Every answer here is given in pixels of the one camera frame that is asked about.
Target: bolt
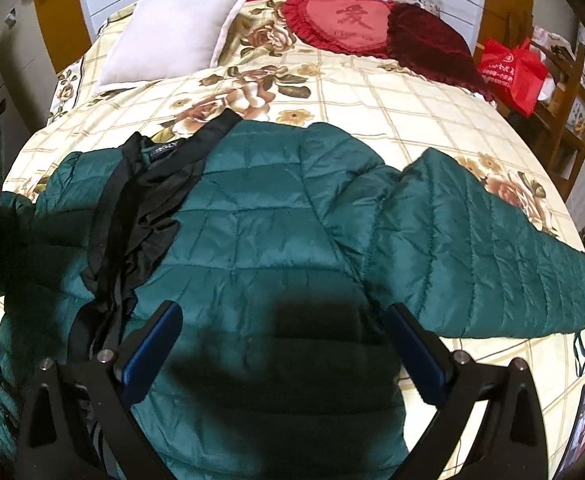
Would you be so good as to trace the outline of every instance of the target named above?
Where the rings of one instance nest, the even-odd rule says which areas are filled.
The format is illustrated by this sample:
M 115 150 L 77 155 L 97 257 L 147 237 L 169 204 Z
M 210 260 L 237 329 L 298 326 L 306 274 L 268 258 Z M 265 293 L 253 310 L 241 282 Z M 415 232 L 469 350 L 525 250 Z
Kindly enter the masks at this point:
M 45 372 L 46 370 L 50 370 L 53 364 L 54 361 L 47 357 L 41 363 L 39 363 L 39 368 Z
M 471 355 L 463 350 L 456 350 L 453 352 L 453 359 L 460 365 L 466 365 L 471 362 Z
M 524 361 L 521 357 L 514 358 L 513 364 L 520 372 L 523 372 L 524 370 L 526 370 L 528 368 L 528 363 L 526 361 Z
M 108 363 L 114 357 L 114 352 L 109 348 L 104 348 L 96 355 L 96 360 L 100 363 Z

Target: bed sheet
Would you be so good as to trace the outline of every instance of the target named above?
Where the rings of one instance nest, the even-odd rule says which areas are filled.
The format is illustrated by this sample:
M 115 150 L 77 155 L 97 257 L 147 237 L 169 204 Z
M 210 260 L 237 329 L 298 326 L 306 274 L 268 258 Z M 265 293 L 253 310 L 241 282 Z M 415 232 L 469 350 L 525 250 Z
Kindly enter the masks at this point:
M 94 94 L 108 50 L 130 20 L 134 5 L 112 15 L 86 55 L 61 73 L 50 122 L 20 152 L 4 189 L 35 200 L 69 152 L 118 146 L 135 131 L 157 142 L 189 136 L 230 107 L 253 120 L 295 126 L 329 122 L 399 169 L 427 147 L 435 147 L 456 158 L 487 190 L 520 207 L 538 229 L 583 250 L 550 178 L 490 104 L 464 89 L 427 81 L 392 60 L 332 54 L 304 44 L 285 23 L 283 2 L 244 6 L 217 69 Z M 516 356 L 529 362 L 543 408 L 552 476 L 585 384 L 585 375 L 575 374 L 573 336 L 444 342 L 481 362 L 506 365 Z M 406 402 L 405 438 L 410 449 L 434 409 L 421 401 L 405 371 L 397 386 Z M 477 405 L 442 478 L 454 475 L 463 464 L 484 408 Z

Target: teal quilted jacket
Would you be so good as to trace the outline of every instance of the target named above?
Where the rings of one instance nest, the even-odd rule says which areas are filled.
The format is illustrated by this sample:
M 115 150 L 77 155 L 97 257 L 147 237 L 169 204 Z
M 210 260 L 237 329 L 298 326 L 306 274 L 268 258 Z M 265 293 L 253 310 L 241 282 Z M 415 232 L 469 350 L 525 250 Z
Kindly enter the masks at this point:
M 36 204 L 0 192 L 0 459 L 29 381 L 64 360 L 117 148 L 71 153 Z M 585 327 L 585 256 L 427 150 L 403 172 L 329 124 L 242 121 L 208 156 L 176 239 L 136 292 L 184 326 L 133 408 L 180 479 L 386 479 L 407 454 L 380 309 L 448 337 Z

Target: red heart-shaped pillow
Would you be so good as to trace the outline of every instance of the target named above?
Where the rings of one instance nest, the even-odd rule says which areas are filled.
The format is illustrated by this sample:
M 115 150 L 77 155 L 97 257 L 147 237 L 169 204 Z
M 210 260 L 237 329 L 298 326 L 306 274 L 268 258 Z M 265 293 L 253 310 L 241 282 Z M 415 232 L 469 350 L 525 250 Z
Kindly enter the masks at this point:
M 292 31 L 312 46 L 385 58 L 392 6 L 383 0 L 288 0 L 284 16 Z

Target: black chinese character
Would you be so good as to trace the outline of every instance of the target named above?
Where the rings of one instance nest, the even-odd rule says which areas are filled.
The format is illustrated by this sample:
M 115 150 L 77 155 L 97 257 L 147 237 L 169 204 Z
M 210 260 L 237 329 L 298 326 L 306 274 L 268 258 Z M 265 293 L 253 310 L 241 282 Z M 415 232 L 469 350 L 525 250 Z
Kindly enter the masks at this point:
M 337 23 L 359 23 L 359 25 L 361 25 L 362 27 L 368 28 L 369 30 L 373 30 L 372 27 L 362 22 L 362 18 L 366 14 L 368 14 L 368 12 L 362 9 L 362 6 L 359 4 L 348 6 L 345 9 L 339 9 L 337 13 L 346 15 L 345 18 L 337 20 Z

